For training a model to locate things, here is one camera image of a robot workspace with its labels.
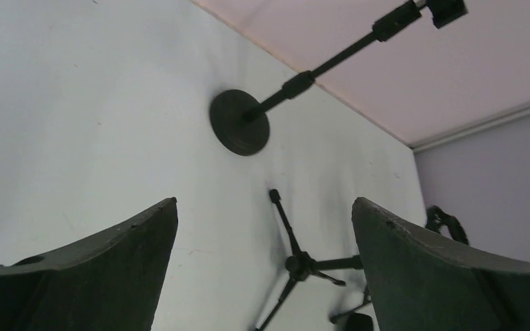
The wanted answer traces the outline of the small black tripod microphone stand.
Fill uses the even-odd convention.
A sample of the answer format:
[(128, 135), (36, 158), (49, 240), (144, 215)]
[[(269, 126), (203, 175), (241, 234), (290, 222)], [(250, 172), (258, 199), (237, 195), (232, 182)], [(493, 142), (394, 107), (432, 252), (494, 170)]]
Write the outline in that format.
[(291, 247), (291, 255), (287, 257), (284, 262), (285, 271), (288, 272), (288, 281), (286, 282), (286, 285), (284, 286), (274, 308), (269, 312), (269, 314), (261, 323), (261, 325), (255, 328), (255, 330), (265, 330), (270, 324), (270, 322), (273, 320), (275, 315), (278, 313), (285, 300), (287, 300), (295, 286), (300, 282), (304, 282), (310, 276), (328, 280), (332, 284), (339, 287), (345, 287), (345, 281), (341, 279), (336, 279), (335, 277), (331, 277), (325, 274), (324, 271), (363, 269), (363, 264), (360, 260), (360, 255), (355, 255), (349, 258), (331, 259), (325, 261), (317, 261), (313, 259), (308, 252), (303, 251), (300, 248), (295, 237), (293, 228), (291, 227), (288, 217), (286, 216), (286, 213), (283, 209), (279, 191), (276, 189), (269, 190), (269, 197), (271, 203), (274, 204), (277, 208), (283, 226), (287, 232)]

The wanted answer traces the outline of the black round-base microphone stand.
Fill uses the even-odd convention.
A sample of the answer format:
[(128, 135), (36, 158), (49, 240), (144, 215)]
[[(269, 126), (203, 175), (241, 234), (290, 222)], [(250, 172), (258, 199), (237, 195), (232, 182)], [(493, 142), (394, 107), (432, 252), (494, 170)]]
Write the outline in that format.
[(266, 113), (285, 101), (295, 99), (315, 85), (316, 78), (375, 42), (386, 42), (422, 17), (428, 9), (433, 25), (443, 28), (468, 13), (464, 1), (406, 1), (378, 19), (371, 31), (313, 70), (297, 73), (281, 88), (259, 102), (249, 93), (230, 89), (214, 97), (209, 107), (210, 125), (221, 144), (243, 157), (264, 149), (271, 135)]

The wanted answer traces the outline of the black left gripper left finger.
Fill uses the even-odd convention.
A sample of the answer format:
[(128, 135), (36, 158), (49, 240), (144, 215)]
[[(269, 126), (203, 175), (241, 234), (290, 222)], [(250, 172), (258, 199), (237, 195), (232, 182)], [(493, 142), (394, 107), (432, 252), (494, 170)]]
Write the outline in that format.
[(149, 330), (178, 227), (177, 200), (74, 243), (0, 265), (0, 330)]

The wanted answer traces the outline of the black shock-mount tripod stand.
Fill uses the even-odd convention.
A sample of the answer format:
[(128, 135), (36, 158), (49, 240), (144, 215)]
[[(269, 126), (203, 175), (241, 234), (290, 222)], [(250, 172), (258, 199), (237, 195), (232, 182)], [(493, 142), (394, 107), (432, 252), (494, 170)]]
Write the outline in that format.
[[(441, 229), (446, 227), (450, 237), (457, 242), (470, 245), (467, 234), (460, 221), (453, 215), (447, 214), (440, 207), (432, 205), (426, 209), (425, 228), (432, 232), (441, 234)], [(368, 314), (358, 313), (358, 310), (365, 308), (372, 303), (368, 283), (365, 283), (363, 299), (361, 304), (329, 317), (333, 325), (338, 325), (341, 330), (374, 330), (373, 318)]]

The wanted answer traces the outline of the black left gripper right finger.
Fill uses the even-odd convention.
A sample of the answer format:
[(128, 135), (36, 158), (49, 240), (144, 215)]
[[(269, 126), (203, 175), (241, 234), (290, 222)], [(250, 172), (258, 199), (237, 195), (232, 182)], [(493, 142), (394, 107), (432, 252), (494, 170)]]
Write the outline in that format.
[(351, 221), (381, 330), (530, 330), (530, 262), (446, 238), (364, 197)]

